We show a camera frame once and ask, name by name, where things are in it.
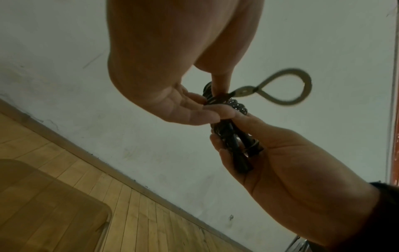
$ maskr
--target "white wall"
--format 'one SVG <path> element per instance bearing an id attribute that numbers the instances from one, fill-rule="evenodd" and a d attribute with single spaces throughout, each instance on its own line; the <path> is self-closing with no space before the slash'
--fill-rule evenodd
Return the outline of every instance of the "white wall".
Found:
<path id="1" fill-rule="evenodd" d="M 396 23 L 388 14 L 394 4 L 266 0 L 232 88 L 256 85 L 286 67 L 307 70 L 314 89 L 298 106 L 278 107 L 256 95 L 242 101 L 251 113 L 300 132 L 366 180 L 384 181 Z M 104 0 L 2 0 L 1 98 L 248 248 L 282 251 L 293 234 L 222 168 L 209 126 L 165 123 L 111 85 L 104 9 Z M 184 84 L 200 93 L 209 80 L 192 69 Z M 300 85 L 287 78 L 267 90 L 293 97 Z"/>

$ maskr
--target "sleeve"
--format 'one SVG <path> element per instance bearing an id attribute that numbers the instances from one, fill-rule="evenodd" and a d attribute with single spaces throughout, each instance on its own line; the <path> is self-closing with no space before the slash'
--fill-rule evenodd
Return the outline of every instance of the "sleeve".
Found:
<path id="1" fill-rule="evenodd" d="M 323 248 L 310 243 L 312 252 L 399 250 L 399 188 L 371 184 L 380 190 L 380 199 L 361 231 L 336 247 Z"/>

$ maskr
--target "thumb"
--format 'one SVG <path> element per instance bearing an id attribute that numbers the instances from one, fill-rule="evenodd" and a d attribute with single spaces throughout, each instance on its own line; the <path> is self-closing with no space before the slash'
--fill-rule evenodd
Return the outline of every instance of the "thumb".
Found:
<path id="1" fill-rule="evenodd" d="M 212 74 L 212 95 L 217 96 L 229 92 L 230 81 L 232 79 L 233 70 L 227 73 L 216 75 Z"/>
<path id="2" fill-rule="evenodd" d="M 266 124 L 261 119 L 236 112 L 232 118 L 235 125 L 243 132 L 252 135 L 268 149 L 287 147 L 293 145 L 305 145 L 308 141 L 298 133 Z"/>

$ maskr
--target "baseboard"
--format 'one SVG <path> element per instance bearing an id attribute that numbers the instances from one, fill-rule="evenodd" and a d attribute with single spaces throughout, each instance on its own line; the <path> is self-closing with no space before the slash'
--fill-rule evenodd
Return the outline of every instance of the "baseboard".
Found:
<path id="1" fill-rule="evenodd" d="M 40 122 L 36 121 L 30 115 L 16 109 L 12 105 L 8 104 L 7 102 L 0 99 L 0 113 L 8 116 L 9 118 L 17 121 L 21 125 L 25 126 L 26 128 L 36 132 L 37 134 L 41 135 L 42 137 L 48 139 L 49 141 L 57 144 L 58 146 L 66 149 L 70 153 L 74 154 L 75 156 L 79 157 L 80 159 L 86 161 L 87 163 L 93 165 L 94 167 L 102 170 L 103 172 L 109 174 L 110 176 L 116 178 L 122 183 L 130 186 L 131 188 L 135 189 L 139 193 L 144 194 L 148 198 L 152 199 L 153 201 L 157 202 L 158 204 L 163 205 L 167 209 L 175 212 L 176 214 L 182 216 L 183 218 L 191 221 L 192 223 L 198 225 L 199 227 L 207 230 L 208 232 L 214 234 L 215 236 L 225 240 L 226 242 L 232 244 L 233 246 L 241 249 L 245 252 L 251 252 L 251 250 L 247 249 L 243 245 L 237 243 L 236 241 L 230 239 L 226 235 L 222 234 L 221 232 L 217 231 L 216 229 L 212 228 L 211 226 L 207 225 L 206 223 L 200 221 L 196 217 L 192 216 L 191 214 L 187 213 L 183 209 L 177 207 L 176 205 L 170 203 L 169 201 L 165 200 L 164 198 L 160 197 L 159 195 L 153 193 L 145 186 L 140 185 L 133 179 L 127 177 L 123 173 L 119 172 L 118 170 L 114 169 L 113 167 L 107 165 L 103 161 L 99 160 L 97 157 L 93 156 L 92 154 L 88 153 L 84 149 L 80 148 L 79 146 L 73 144 L 68 139 L 62 137 L 58 133 L 52 131 L 51 129 L 47 128 Z"/>

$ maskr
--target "wooden table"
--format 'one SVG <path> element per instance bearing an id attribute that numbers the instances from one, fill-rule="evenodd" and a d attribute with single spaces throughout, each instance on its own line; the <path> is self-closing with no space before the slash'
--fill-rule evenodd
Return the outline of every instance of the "wooden table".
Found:
<path id="1" fill-rule="evenodd" d="M 16 160 L 0 159 L 0 251 L 99 251 L 104 203 Z"/>

